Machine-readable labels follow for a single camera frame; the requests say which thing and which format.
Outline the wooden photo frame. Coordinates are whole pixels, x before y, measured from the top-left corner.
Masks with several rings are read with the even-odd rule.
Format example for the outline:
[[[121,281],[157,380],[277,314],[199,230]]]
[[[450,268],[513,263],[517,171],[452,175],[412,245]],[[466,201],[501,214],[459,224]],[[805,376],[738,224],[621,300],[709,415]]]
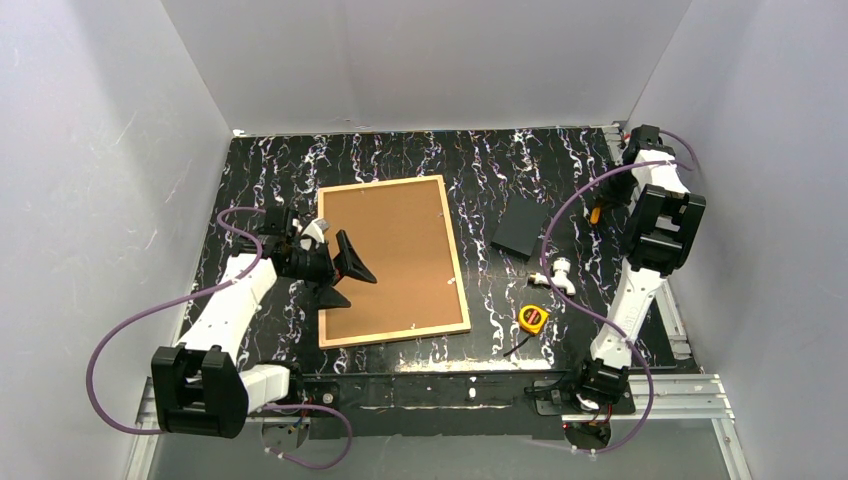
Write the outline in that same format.
[[[318,214],[344,230],[374,284],[337,288],[352,305],[318,317],[322,349],[471,329],[458,247],[440,175],[322,187]]]

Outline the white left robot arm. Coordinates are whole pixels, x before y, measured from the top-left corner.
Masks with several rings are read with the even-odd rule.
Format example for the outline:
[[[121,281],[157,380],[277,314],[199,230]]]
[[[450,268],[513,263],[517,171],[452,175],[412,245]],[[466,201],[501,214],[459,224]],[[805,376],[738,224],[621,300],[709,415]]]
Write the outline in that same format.
[[[265,361],[248,370],[237,365],[249,324],[278,279],[303,282],[320,310],[350,307],[336,288],[341,280],[377,281],[345,231],[337,232],[338,251],[332,253],[324,219],[304,224],[285,206],[262,213],[256,233],[240,233],[244,240],[226,262],[222,286],[197,321],[153,355],[157,420],[168,433],[234,438],[249,414],[295,398],[300,374],[294,364]]]

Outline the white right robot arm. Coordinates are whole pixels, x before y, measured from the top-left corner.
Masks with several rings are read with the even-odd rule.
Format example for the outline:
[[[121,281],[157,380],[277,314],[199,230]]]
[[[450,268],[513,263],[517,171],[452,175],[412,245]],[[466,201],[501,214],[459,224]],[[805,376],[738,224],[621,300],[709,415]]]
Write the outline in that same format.
[[[594,218],[631,205],[626,222],[622,272],[604,325],[592,341],[571,394],[583,411],[609,409],[625,394],[632,348],[658,291],[686,262],[706,210],[704,196],[680,178],[676,154],[660,128],[631,131],[623,151],[625,172],[603,182]]]

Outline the black flat box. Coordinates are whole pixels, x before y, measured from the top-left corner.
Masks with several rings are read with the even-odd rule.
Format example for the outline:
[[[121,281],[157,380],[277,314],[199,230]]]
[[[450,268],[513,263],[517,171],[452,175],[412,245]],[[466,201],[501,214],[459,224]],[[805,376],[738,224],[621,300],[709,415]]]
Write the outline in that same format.
[[[511,197],[502,213],[490,245],[503,253],[529,260],[549,216],[549,207],[532,199]]]

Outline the yellow tape measure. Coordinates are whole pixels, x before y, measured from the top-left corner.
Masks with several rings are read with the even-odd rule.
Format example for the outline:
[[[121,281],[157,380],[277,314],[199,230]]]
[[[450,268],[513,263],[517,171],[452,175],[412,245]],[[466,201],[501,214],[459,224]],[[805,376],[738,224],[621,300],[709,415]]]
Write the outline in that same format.
[[[550,313],[547,310],[537,305],[528,304],[519,310],[517,320],[524,332],[535,336],[544,328],[549,316]]]

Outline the white plastic pipe fitting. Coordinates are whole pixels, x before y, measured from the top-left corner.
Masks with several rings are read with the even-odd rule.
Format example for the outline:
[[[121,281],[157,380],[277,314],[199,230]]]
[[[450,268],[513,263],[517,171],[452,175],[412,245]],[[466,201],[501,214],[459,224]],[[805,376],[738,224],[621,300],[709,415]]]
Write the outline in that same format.
[[[571,263],[565,257],[557,257],[554,259],[551,270],[548,275],[543,273],[532,273],[528,276],[529,284],[545,287],[556,287],[563,291],[566,296],[574,296],[576,287],[569,279]]]

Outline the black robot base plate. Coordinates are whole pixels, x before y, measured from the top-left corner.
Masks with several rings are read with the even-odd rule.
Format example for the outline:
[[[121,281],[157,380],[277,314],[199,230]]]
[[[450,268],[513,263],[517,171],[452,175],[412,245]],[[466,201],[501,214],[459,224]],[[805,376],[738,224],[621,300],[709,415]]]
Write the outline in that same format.
[[[303,414],[313,440],[355,437],[516,435],[561,437],[563,422],[588,421],[565,390],[569,371],[297,374],[289,398],[346,416]]]

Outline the aluminium rail right side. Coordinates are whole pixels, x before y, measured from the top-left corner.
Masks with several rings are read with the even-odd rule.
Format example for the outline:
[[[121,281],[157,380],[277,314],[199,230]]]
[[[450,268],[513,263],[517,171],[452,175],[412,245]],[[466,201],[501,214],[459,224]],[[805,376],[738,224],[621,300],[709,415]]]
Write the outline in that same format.
[[[686,340],[668,280],[687,260],[705,201],[680,176],[674,149],[652,125],[634,128],[622,152],[622,171],[602,183],[595,206],[626,207],[621,240],[622,271],[609,308],[610,327],[592,343],[592,355],[613,367],[630,364],[626,343],[635,343],[648,316],[658,316],[672,348]]]

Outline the aluminium rail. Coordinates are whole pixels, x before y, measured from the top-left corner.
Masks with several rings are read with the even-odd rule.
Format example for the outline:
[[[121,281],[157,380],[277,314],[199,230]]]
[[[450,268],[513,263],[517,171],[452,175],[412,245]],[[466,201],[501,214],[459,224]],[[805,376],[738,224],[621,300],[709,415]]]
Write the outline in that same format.
[[[621,240],[622,271],[609,308],[610,327],[592,343],[592,355],[613,367],[630,364],[626,343],[635,343],[648,316],[658,316],[672,348],[686,340],[668,280],[687,260],[705,201],[680,176],[674,149],[652,125],[634,128],[622,152],[622,171],[602,183],[595,206],[626,207]]]
[[[730,479],[752,479],[735,430],[735,415],[718,374],[664,374],[654,377],[654,394],[644,375],[631,377],[631,397],[636,413],[623,420],[638,420],[652,400],[649,420],[710,420]],[[155,425],[153,387],[148,380],[136,417],[139,426]],[[155,437],[133,441],[123,479],[147,479],[157,444]]]

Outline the aluminium rail front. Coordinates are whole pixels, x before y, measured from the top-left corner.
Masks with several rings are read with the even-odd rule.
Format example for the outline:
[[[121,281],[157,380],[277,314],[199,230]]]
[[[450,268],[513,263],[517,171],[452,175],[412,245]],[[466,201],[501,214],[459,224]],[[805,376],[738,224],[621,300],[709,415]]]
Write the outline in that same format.
[[[644,375],[631,377],[631,397],[636,413],[623,420],[638,420],[652,400],[649,420],[710,420],[730,479],[752,479],[735,430],[735,415],[718,374],[664,374],[654,377],[654,394]],[[153,387],[148,380],[136,417],[139,426],[155,425]],[[123,479],[147,479],[157,444],[155,437],[133,441]]]

